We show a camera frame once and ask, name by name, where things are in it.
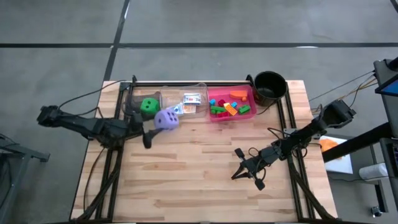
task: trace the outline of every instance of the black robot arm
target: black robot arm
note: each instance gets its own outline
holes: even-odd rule
[[[140,135],[144,135],[145,147],[150,148],[152,138],[161,132],[161,129],[156,129],[145,133],[139,113],[132,114],[127,123],[114,118],[84,118],[66,113],[58,106],[43,106],[37,121],[45,127],[63,127],[78,132],[87,139],[96,139],[108,149],[121,147],[124,140]]]
[[[335,100],[329,105],[321,109],[318,117],[314,118],[306,127],[288,134],[286,138],[279,139],[271,143],[270,146],[261,149],[257,156],[250,159],[245,159],[241,149],[235,149],[236,155],[242,160],[239,169],[232,176],[232,179],[238,178],[253,178],[259,190],[262,190],[265,185],[264,177],[257,178],[257,173],[265,170],[265,167],[270,166],[276,160],[284,160],[292,151],[303,149],[308,146],[312,136],[315,134],[326,134],[326,128],[341,128],[352,121],[355,111],[347,106],[342,100]]]

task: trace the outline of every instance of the pink plastic bin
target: pink plastic bin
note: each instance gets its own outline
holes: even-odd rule
[[[243,102],[240,99],[231,98],[229,96],[229,92],[230,91],[235,91],[235,90],[246,90],[248,92],[248,100],[246,100],[246,102]],[[252,92],[252,88],[251,88],[250,85],[228,86],[228,87],[220,87],[220,88],[209,88],[208,89],[208,96],[209,96],[209,101],[212,100],[212,99],[216,100],[216,105],[215,106],[218,106],[218,101],[220,101],[220,100],[225,100],[226,103],[230,103],[230,104],[232,104],[233,102],[236,102],[238,104],[237,107],[236,107],[236,110],[238,110],[238,108],[243,106],[243,105],[249,105],[250,106],[250,111],[247,112],[246,114],[243,114],[243,115],[240,115],[239,112],[238,112],[238,113],[236,113],[235,116],[229,115],[228,117],[217,118],[217,115],[210,113],[210,121],[212,121],[212,122],[235,121],[235,120],[239,120],[239,119],[249,119],[249,118],[252,118],[257,113],[256,103],[254,102],[253,92]]]

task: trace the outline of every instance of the gray floor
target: gray floor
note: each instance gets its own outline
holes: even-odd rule
[[[123,0],[0,0],[0,43],[112,42]],[[396,42],[398,13],[389,0],[171,1],[133,0],[121,42]],[[0,49],[0,133],[38,151],[12,214],[12,223],[66,221],[87,142],[62,128],[35,121],[42,105],[59,105],[95,90],[103,81],[111,49]],[[305,80],[308,97],[373,69],[372,62],[398,56],[396,48],[327,49],[119,49],[111,80],[236,80],[264,70]],[[359,85],[351,83],[311,102],[326,104]],[[65,110],[95,106],[98,94]],[[383,122],[381,97],[359,92],[354,121],[331,133],[355,136]],[[395,223],[390,212],[372,218],[373,186],[332,181],[339,217]]]

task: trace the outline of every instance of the black bucket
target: black bucket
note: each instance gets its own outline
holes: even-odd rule
[[[261,72],[254,81],[250,75],[246,79],[252,83],[254,101],[260,106],[270,106],[286,94],[286,81],[276,72]]]

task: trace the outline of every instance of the wooden table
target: wooden table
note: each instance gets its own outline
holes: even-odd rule
[[[288,81],[298,128],[307,125],[310,111],[304,82]],[[98,106],[113,117],[119,85],[101,92]],[[136,88],[135,95],[152,94],[159,88]],[[284,108],[286,121],[287,109]],[[153,128],[148,121],[145,127]],[[280,129],[277,107],[253,119],[211,123],[208,116],[182,119],[180,127],[157,135],[151,149],[142,138],[126,142],[119,178],[114,222],[289,222],[297,221],[286,161],[267,168],[265,189],[258,191],[251,179],[231,180],[240,160],[234,150],[248,155],[250,147],[262,149],[275,141],[268,127]],[[71,218],[83,212],[83,192],[94,160],[102,148],[88,145]],[[97,194],[106,153],[102,153],[88,187],[88,202]],[[310,188],[326,210],[336,217],[321,150],[308,147],[305,167]],[[304,196],[300,194],[305,217]],[[105,198],[104,213],[108,209]]]

